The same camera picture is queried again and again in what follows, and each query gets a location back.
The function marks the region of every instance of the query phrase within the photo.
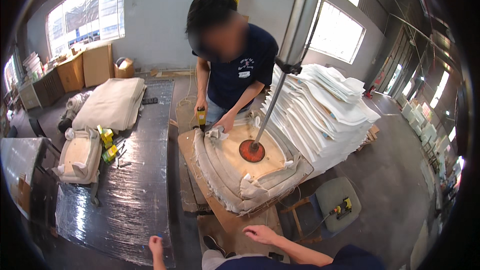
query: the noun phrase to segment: navy t-shirt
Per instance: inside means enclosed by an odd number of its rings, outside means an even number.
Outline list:
[[[230,110],[253,82],[272,83],[275,56],[279,51],[271,34],[249,24],[247,49],[228,63],[211,62],[208,97],[218,106]]]
[[[216,270],[384,270],[382,262],[371,253],[354,245],[347,245],[339,250],[333,262],[318,267],[306,264],[285,264],[266,256],[252,256],[232,259],[221,264]]]

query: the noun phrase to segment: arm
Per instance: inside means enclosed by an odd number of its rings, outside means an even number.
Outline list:
[[[197,108],[204,107],[205,113],[208,110],[207,104],[207,83],[208,76],[210,75],[210,67],[208,62],[201,57],[197,58],[197,85],[198,85],[198,94],[197,94],[197,103],[194,108],[195,116],[197,116]]]
[[[151,236],[148,241],[148,247],[152,251],[153,270],[167,270],[163,263],[162,238],[156,235]]]
[[[249,225],[243,229],[245,235],[253,241],[274,245],[291,257],[298,264],[310,264],[322,267],[333,262],[333,258],[318,251],[303,247],[285,237],[279,236],[265,225]]]
[[[249,85],[246,90],[243,91],[243,94],[240,96],[237,103],[229,111],[227,111],[226,114],[223,115],[223,117],[213,125],[213,127],[221,125],[224,128],[223,132],[228,133],[233,128],[233,122],[235,121],[235,116],[237,116],[238,112],[252,99],[254,99],[255,96],[262,91],[264,86],[265,84],[259,81],[254,81],[251,85]]]

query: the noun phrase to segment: black sneaker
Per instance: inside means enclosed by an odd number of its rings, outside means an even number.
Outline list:
[[[215,241],[215,239],[212,238],[211,236],[209,235],[204,236],[203,242],[205,243],[208,249],[218,250],[222,253],[223,256],[225,256],[225,250],[222,247],[220,247]]]
[[[228,259],[228,258],[232,258],[234,256],[236,256],[237,254],[235,252],[229,252],[227,255],[225,255],[225,259]]]

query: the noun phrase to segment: hand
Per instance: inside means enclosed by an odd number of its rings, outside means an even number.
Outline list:
[[[233,128],[233,122],[235,121],[235,113],[228,111],[223,117],[213,125],[213,127],[223,126],[223,132],[226,134]]]
[[[197,99],[197,104],[193,108],[193,113],[195,114],[195,118],[197,117],[197,108],[199,108],[199,107],[204,107],[205,108],[205,116],[206,116],[207,111],[208,111],[208,103],[207,103],[207,99],[205,99],[205,97],[199,97]]]
[[[152,251],[154,260],[159,259],[160,261],[163,261],[162,238],[156,235],[151,236],[148,241],[148,248]]]
[[[245,227],[242,232],[253,241],[265,245],[275,245],[280,238],[275,231],[265,225],[249,225]]]

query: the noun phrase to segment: man's left hand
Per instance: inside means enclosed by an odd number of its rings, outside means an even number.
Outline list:
[[[223,117],[213,125],[213,127],[223,126],[223,132],[226,134],[233,128],[233,122],[235,121],[236,113],[228,111]]]

